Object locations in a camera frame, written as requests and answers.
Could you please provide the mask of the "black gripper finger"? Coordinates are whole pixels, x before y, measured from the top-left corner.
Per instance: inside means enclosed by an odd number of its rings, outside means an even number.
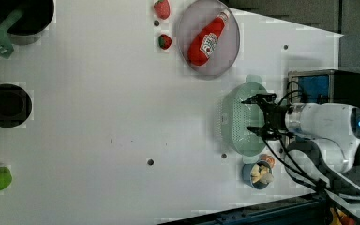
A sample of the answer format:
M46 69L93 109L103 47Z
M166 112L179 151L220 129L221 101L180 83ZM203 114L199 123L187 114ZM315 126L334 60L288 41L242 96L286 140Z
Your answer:
M273 131L267 126L263 126L263 127L248 126L247 130L256 134L259 137L269 137L273 135Z
M275 93L272 94L256 94L242 101L242 104L265 104L274 102L277 98Z

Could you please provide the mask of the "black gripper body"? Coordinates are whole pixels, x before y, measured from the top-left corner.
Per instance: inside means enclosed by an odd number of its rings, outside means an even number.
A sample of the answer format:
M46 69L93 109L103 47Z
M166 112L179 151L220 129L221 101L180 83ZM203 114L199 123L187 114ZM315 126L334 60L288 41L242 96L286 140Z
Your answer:
M273 102L264 102L262 111L264 126L262 127L262 138L267 141L279 140L290 134L286 127L285 116L289 110L287 105L277 105Z

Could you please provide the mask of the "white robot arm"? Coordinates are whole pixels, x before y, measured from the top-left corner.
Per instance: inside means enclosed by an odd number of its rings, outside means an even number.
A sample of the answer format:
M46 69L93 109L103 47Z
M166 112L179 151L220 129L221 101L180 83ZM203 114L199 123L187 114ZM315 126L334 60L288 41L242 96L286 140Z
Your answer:
M242 101L263 114L262 126L247 129L266 143L289 138L277 159L292 180L360 223L360 187L344 176L360 146L360 109L340 103L283 105L276 97L256 94Z

